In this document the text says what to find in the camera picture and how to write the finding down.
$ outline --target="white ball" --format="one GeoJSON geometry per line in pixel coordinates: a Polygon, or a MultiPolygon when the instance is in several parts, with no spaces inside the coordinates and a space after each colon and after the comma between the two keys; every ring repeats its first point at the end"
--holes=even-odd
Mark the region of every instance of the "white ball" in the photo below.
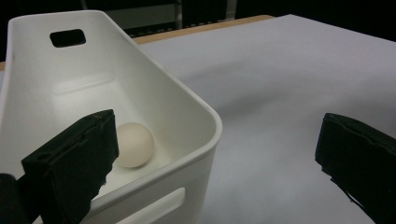
{"type": "Polygon", "coordinates": [[[144,164],[154,153],[154,138],[147,127],[129,122],[117,128],[120,155],[116,164],[133,168],[144,164]]]}

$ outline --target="white plastic bin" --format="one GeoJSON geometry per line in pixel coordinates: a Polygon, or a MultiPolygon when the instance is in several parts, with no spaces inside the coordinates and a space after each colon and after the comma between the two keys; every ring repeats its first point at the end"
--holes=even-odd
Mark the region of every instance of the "white plastic bin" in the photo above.
{"type": "Polygon", "coordinates": [[[21,177],[24,157],[78,119],[105,109],[114,110],[117,126],[147,126],[155,153],[141,168],[113,164],[83,222],[194,223],[221,135],[218,114],[140,51],[104,12],[9,22],[0,173],[21,177]],[[51,34],[70,30],[82,31],[85,43],[55,47],[51,34]]]}

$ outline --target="ping pong ball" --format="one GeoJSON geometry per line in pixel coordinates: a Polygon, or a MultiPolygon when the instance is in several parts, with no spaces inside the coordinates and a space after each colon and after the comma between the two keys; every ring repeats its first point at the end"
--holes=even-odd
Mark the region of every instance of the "ping pong ball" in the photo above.
{"type": "Polygon", "coordinates": [[[120,155],[116,164],[133,168],[144,164],[154,153],[154,138],[147,127],[129,122],[117,128],[120,155]]]}

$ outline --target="white table surface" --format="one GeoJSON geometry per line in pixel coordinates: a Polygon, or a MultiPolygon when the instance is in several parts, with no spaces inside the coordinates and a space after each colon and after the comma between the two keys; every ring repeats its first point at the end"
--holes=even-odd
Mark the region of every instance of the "white table surface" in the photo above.
{"type": "Polygon", "coordinates": [[[222,118],[199,223],[374,223],[321,172],[326,112],[396,136],[396,43],[288,15],[141,46],[222,118]]]}

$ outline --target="round white object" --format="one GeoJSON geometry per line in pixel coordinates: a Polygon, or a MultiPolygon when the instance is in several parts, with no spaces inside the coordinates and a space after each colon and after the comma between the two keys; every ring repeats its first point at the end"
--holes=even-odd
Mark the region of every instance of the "round white object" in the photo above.
{"type": "Polygon", "coordinates": [[[133,168],[144,164],[154,153],[154,138],[147,127],[129,122],[117,128],[120,155],[116,164],[133,168]]]}

